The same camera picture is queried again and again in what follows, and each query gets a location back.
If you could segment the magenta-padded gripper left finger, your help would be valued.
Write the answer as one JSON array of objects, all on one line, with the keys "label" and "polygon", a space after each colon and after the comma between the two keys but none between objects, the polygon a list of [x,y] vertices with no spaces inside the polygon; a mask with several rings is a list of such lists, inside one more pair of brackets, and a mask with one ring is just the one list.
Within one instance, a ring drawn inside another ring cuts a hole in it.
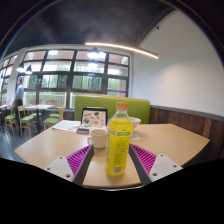
[{"label": "magenta-padded gripper left finger", "polygon": [[44,170],[81,186],[93,155],[94,147],[88,145],[67,157],[57,157]]}]

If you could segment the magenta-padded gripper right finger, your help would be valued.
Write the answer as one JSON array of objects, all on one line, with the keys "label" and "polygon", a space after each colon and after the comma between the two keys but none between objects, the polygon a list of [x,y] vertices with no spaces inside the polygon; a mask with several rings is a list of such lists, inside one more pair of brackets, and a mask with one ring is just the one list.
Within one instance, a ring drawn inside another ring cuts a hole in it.
[{"label": "magenta-padded gripper right finger", "polygon": [[130,144],[129,154],[142,185],[147,185],[182,169],[165,154],[155,155],[138,145]]}]

